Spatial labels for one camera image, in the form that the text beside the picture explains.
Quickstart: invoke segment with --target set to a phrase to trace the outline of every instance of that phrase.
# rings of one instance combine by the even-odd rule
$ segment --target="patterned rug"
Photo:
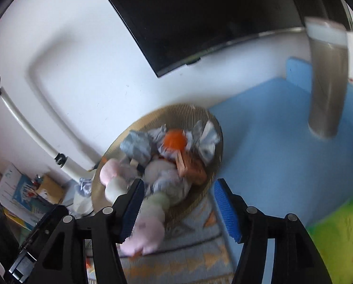
[[[229,284],[234,275],[208,195],[188,217],[166,231],[156,253],[133,259],[119,250],[119,255],[128,284]],[[89,279],[95,280],[92,260],[89,265]]]

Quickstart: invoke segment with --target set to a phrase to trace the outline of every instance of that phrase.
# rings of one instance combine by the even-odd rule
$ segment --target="round basket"
[[[201,186],[193,185],[187,197],[178,205],[171,207],[166,213],[165,226],[170,227],[179,222],[187,214],[194,209],[202,200],[204,195],[208,192],[215,178],[219,165],[221,163],[223,153],[223,134],[219,122],[213,114],[208,110],[195,106],[192,104],[174,104],[158,110],[155,110],[146,116],[143,116],[131,126],[129,126],[119,137],[112,143],[110,148],[104,154],[106,160],[111,158],[121,159],[125,154],[120,150],[120,143],[128,135],[130,130],[148,131],[153,128],[159,128],[166,124],[168,129],[179,128],[191,131],[193,126],[199,120],[202,121],[204,126],[210,120],[220,137],[220,142],[216,145],[215,156],[213,161],[206,167],[207,183]],[[96,170],[95,178],[92,187],[92,201],[94,211],[98,212],[106,206],[112,204],[106,200],[104,196],[105,187],[99,179],[100,170],[104,163],[100,161],[98,169]]]

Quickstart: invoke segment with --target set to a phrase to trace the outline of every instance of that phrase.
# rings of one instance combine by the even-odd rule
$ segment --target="blue foam mat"
[[[353,87],[338,135],[321,140],[308,129],[311,66],[292,58],[286,67],[287,80],[270,80],[210,109],[224,137],[217,178],[265,214],[292,212],[309,225],[353,196]],[[237,264],[242,246],[227,240]],[[263,283],[271,280],[273,246]]]

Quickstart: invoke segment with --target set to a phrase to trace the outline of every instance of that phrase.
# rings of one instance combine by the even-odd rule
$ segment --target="lamp arm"
[[[32,127],[27,119],[20,113],[19,109],[15,106],[11,98],[3,87],[0,88],[0,96],[3,103],[6,105],[12,116],[20,124],[20,126],[29,134],[29,136],[37,143],[41,148],[47,152],[49,156],[56,160],[57,165],[72,179],[79,182],[80,178],[91,179],[93,177],[92,172],[86,171],[78,163],[72,160],[70,157],[65,157],[60,154],[56,149],[53,148],[45,139]]]

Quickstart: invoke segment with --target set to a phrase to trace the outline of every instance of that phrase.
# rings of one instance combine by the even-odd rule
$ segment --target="black tv screen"
[[[352,29],[342,0],[110,0],[158,77],[211,51],[303,26],[305,16]]]

